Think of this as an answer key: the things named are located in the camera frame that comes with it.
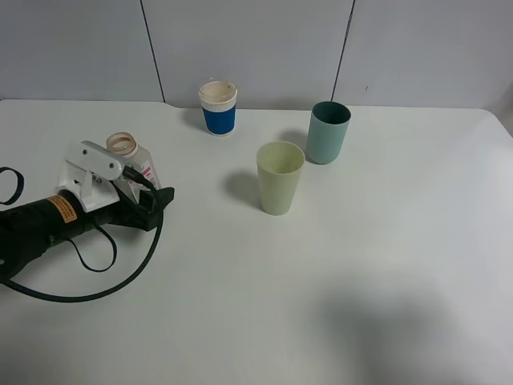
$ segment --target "white table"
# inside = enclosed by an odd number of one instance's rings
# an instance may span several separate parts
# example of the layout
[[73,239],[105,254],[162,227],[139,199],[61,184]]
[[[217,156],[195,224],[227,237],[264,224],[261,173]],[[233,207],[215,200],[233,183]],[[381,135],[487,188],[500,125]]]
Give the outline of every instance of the white table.
[[[482,110],[352,107],[339,158],[307,164],[291,211],[258,208],[255,154],[305,142],[307,111],[238,111],[210,136],[161,103],[3,101],[0,166],[52,194],[67,143],[130,132],[176,188],[143,274],[97,302],[0,289],[13,384],[509,384],[513,139]],[[14,178],[2,174],[0,197]],[[122,281],[151,233],[106,226],[95,274],[60,245],[16,277],[52,294]],[[79,238],[97,267],[104,238]]]

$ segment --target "plastic bottle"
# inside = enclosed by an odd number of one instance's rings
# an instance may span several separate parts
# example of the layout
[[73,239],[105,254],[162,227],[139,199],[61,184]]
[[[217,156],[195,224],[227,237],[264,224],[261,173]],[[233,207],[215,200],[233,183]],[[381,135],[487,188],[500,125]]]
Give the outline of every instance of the plastic bottle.
[[[140,146],[128,132],[117,132],[107,138],[107,150],[130,159],[133,166],[139,167],[140,172],[155,188],[160,188],[159,177],[150,152]],[[131,180],[116,180],[115,185],[135,203],[139,203],[139,191],[146,189],[141,184]]]

